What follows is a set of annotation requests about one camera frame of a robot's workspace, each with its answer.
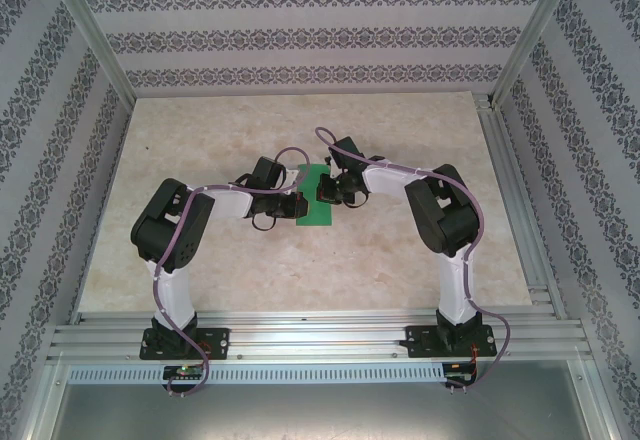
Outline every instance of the enclosure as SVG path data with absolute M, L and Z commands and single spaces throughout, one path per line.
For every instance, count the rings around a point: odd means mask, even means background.
M 640 0 L 0 0 L 0 436 L 640 438 L 639 49 Z M 224 358 L 169 398 L 134 222 L 166 178 L 323 165 L 318 126 L 457 168 L 504 355 L 468 394 L 466 356 L 415 358 L 438 259 L 367 192 L 330 227 L 209 221 L 189 291 Z

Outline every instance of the marble surface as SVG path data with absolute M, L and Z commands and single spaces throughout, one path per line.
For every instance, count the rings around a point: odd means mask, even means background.
M 481 305 L 530 304 L 470 93 L 301 95 L 138 100 L 91 261 L 80 311 L 151 311 L 151 278 L 129 232 L 159 184 L 227 183 L 261 156 L 305 149 L 322 163 L 323 125 L 367 156 L 415 167 L 455 165 L 480 201 L 486 235 L 476 254 Z M 287 165 L 301 162 L 287 154 Z M 249 220 L 211 221 L 190 264 L 198 310 L 296 311 L 435 307 L 435 256 L 408 202 L 372 196 L 333 207 L 333 226 L 270 232 Z

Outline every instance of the wallpaper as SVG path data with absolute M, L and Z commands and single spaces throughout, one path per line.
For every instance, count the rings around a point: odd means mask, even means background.
M 0 439 L 69 321 L 129 115 L 61 0 L 0 0 Z
M 538 0 L 87 0 L 145 96 L 489 93 Z
M 503 114 L 569 313 L 640 438 L 638 0 L 561 0 Z

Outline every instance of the green object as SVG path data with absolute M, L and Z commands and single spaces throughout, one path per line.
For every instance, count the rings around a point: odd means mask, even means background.
M 298 168 L 300 172 L 304 172 L 307 166 L 298 165 Z M 309 175 L 298 187 L 298 192 L 301 192 L 309 202 L 309 213 L 305 217 L 297 218 L 296 225 L 302 227 L 331 226 L 331 204 L 316 200 L 316 189 L 320 183 L 320 175 L 323 173 L 329 173 L 327 165 L 311 164 Z

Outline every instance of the black mounting bracket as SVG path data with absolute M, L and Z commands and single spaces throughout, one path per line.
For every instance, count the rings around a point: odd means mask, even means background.
M 470 357 L 475 346 L 478 357 L 495 357 L 493 329 L 482 324 L 482 314 L 463 324 L 453 325 L 436 311 L 437 325 L 410 325 L 405 328 L 406 340 L 400 345 L 407 348 L 409 358 Z
M 200 345 L 209 360 L 226 360 L 229 352 L 228 328 L 196 328 L 197 316 L 194 316 L 183 332 Z M 177 332 L 161 325 L 155 318 L 152 327 L 142 334 L 140 345 L 141 360 L 200 360 L 200 354 Z

